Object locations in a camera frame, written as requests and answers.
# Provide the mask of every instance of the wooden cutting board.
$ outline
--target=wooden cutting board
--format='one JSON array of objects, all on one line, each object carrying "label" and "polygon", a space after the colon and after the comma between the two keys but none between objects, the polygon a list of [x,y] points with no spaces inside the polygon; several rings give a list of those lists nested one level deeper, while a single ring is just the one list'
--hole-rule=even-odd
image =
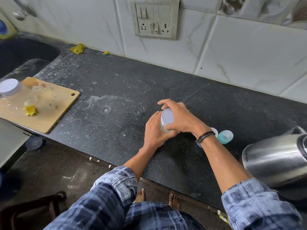
[{"label": "wooden cutting board", "polygon": [[0,118],[45,134],[80,95],[78,91],[33,77],[27,77],[21,83],[37,94],[37,113],[34,116],[26,116],[23,108],[17,108],[7,100],[0,99]]}]

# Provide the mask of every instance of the plaid shirt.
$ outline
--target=plaid shirt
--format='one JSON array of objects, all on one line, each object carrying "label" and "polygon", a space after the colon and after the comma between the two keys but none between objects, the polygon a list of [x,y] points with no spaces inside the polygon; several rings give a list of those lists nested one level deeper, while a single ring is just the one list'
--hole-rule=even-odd
[{"label": "plaid shirt", "polygon": [[[190,215],[166,204],[132,203],[137,184],[133,171],[119,166],[97,179],[45,229],[203,229]],[[222,201],[234,230],[303,229],[296,209],[255,178],[230,188]]]}]

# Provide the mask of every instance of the foot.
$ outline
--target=foot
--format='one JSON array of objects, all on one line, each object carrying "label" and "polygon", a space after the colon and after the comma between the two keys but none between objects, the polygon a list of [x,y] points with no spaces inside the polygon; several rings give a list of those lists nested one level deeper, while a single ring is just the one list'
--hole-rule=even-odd
[{"label": "foot", "polygon": [[169,195],[169,205],[171,206],[171,208],[175,209],[175,210],[179,210],[179,200],[178,197],[170,194]]},{"label": "foot", "polygon": [[141,190],[139,190],[136,193],[136,199],[135,199],[134,203],[144,202],[144,201],[145,201],[145,189],[142,188]]}]

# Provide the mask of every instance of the hand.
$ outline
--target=hand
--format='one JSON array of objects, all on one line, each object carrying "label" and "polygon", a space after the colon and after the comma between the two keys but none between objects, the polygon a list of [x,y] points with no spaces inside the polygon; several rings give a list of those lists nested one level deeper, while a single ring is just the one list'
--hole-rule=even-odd
[{"label": "hand", "polygon": [[183,132],[191,132],[196,138],[199,138],[207,131],[212,131],[210,127],[195,117],[185,107],[182,102],[175,103],[170,99],[164,99],[158,102],[162,106],[162,110],[171,108],[174,116],[174,122],[165,126],[166,130],[178,130]]},{"label": "hand", "polygon": [[170,138],[175,137],[180,131],[172,131],[170,133],[165,133],[160,128],[162,111],[157,111],[154,113],[145,127],[145,137],[144,137],[144,148],[156,149],[161,147],[165,141]]}]

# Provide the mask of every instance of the shirt sleeve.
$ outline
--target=shirt sleeve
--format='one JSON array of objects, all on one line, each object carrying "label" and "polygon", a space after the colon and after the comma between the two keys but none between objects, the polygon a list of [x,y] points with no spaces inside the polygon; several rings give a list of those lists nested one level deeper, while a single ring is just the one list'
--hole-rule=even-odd
[{"label": "shirt sleeve", "polygon": [[276,192],[255,178],[228,189],[222,202],[234,230],[303,229],[294,206],[280,201]]},{"label": "shirt sleeve", "polygon": [[116,167],[45,229],[122,229],[137,185],[130,168]]}]

